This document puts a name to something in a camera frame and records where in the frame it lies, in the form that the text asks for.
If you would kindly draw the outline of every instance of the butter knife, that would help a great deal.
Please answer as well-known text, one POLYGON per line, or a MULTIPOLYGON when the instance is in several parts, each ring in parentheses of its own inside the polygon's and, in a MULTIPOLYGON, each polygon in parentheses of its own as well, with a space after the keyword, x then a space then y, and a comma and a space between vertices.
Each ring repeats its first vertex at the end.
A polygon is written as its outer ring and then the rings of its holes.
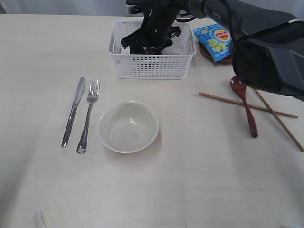
POLYGON ((62 147, 67 147, 67 142, 68 142, 68 139, 70 138, 71 130, 72 130, 72 127, 73 127, 74 117, 75 117, 75 114, 76 114, 78 104, 81 100, 82 94, 84 92, 85 84, 86 84, 85 79, 83 77, 81 77, 80 81, 79 81, 79 84, 78 84, 78 87, 77 87, 75 98, 74 98, 74 101, 73 101, 72 110, 71 110, 71 113, 70 113, 70 116, 68 118, 68 122, 67 122, 67 125, 66 125, 66 131, 65 131, 65 134, 63 136, 62 143, 61 143, 62 147))

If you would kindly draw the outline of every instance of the bowl rim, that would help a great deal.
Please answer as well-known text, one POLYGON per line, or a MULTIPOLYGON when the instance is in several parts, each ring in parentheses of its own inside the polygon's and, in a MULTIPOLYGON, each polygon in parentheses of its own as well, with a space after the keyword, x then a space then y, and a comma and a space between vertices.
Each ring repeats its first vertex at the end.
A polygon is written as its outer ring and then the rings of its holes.
POLYGON ((143 103, 141 103, 141 102, 138 102, 138 101, 123 101, 123 102, 120 102, 120 103, 115 104, 113 107, 107 108, 107 109, 104 111, 104 113, 101 115, 101 117, 99 118, 98 123, 97 123, 97 134, 98 134, 99 138, 101 139, 101 142, 103 143, 103 145, 104 145, 106 148, 110 149, 111 151, 117 152, 117 153, 135 153, 135 152, 138 152, 138 151, 141 151, 141 150, 147 148, 147 147, 155 140, 155 138, 156 138, 156 136, 157 136, 157 134, 158 134, 158 131, 159 131, 159 120, 158 120, 158 117, 157 117, 156 113, 155 113, 149 106, 147 106, 146 104, 143 104, 143 103), (121 106, 121 105, 123 105, 123 104, 125 104, 125 103, 127 103, 127 104, 130 104, 130 103, 137 103, 137 104, 140 104, 140 105, 144 106, 144 107, 148 110, 148 112, 150 112, 150 113, 152 114, 153 118, 156 120, 155 133, 154 133, 153 137, 151 138, 151 140, 150 140, 147 144, 145 144, 143 147, 141 147, 141 148, 139 148, 139 149, 136 149, 136 150, 133 150, 133 151, 122 151, 122 150, 118 150, 118 149, 113 148, 112 146, 108 145, 108 144, 103 140, 103 138, 102 138, 102 136, 101 136, 101 134, 100 134, 100 132, 99 132, 100 124, 101 124, 102 118, 103 118, 106 114, 109 114, 109 113, 110 113, 113 109, 115 109, 116 107, 121 106))

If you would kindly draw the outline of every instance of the silver fork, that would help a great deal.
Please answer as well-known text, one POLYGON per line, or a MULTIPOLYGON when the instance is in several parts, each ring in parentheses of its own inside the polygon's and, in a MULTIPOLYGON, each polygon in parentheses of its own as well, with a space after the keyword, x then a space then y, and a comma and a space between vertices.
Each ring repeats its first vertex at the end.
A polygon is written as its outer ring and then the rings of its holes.
POLYGON ((79 144, 77 146, 77 152, 78 153, 85 153, 86 152, 86 145, 87 145, 87 134, 89 130, 89 121, 91 116, 91 111, 93 107, 93 103, 98 100, 99 95, 99 89, 100 89, 100 83, 98 79, 91 79, 90 81, 90 88, 89 88, 89 94, 87 96, 87 101, 89 103, 89 108, 87 110, 86 119, 85 119, 85 126, 82 131, 82 135, 79 141, 79 144))

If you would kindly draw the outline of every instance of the empty bowl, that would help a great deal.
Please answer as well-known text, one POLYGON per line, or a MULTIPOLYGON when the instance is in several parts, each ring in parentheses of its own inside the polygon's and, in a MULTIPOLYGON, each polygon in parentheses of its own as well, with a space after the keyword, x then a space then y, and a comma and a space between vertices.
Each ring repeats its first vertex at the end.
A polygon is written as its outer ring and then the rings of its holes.
POLYGON ((122 102, 108 109, 97 126, 104 146, 119 153, 146 148, 156 138, 158 128, 155 112, 135 101, 122 102))

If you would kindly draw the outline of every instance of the wooden chopstick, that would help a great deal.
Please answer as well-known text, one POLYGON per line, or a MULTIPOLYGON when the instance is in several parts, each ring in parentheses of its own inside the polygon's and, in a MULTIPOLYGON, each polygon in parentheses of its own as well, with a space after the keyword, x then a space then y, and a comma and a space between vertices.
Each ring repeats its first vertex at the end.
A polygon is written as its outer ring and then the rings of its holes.
POLYGON ((264 97, 256 90, 253 89, 255 93, 259 96, 259 98, 263 101, 263 103, 267 106, 267 108, 272 112, 272 114, 275 116, 275 118, 278 120, 278 122, 281 124, 281 126, 285 129, 285 131, 288 133, 290 138, 294 141, 294 143, 297 145, 297 147, 304 151, 303 146, 297 141, 295 136, 290 132, 290 130, 286 127, 286 125, 283 123, 283 121, 280 119, 280 117, 277 116, 277 114, 274 112, 274 110, 270 107, 270 105, 267 103, 267 101, 264 99, 264 97))
MULTIPOLYGON (((199 95, 201 96, 205 96, 205 97, 209 97, 209 98, 212 98, 212 99, 216 99, 216 100, 219 100, 219 101, 224 101, 224 102, 228 102, 228 103, 232 103, 232 104, 235 104, 235 105, 240 105, 240 106, 244 106, 244 104, 242 102, 239 102, 239 101, 234 101, 234 100, 230 100, 230 99, 227 99, 227 98, 223 98, 223 97, 220 97, 220 96, 215 96, 215 95, 211 95, 211 94, 206 94, 206 93, 203 93, 203 92, 199 92, 199 95)), ((257 109, 257 110, 261 110, 261 111, 264 111, 264 112, 269 112, 271 113, 271 111, 267 108, 263 108, 263 107, 260 107, 260 106, 256 106, 256 105, 250 105, 248 104, 248 106, 250 108, 253 108, 253 109, 257 109)), ((287 117, 291 117, 291 118, 298 118, 298 116, 296 115, 291 115, 291 114, 288 114, 288 113, 283 113, 283 112, 279 112, 279 111, 274 111, 276 114, 278 115, 283 115, 283 116, 287 116, 287 117)))

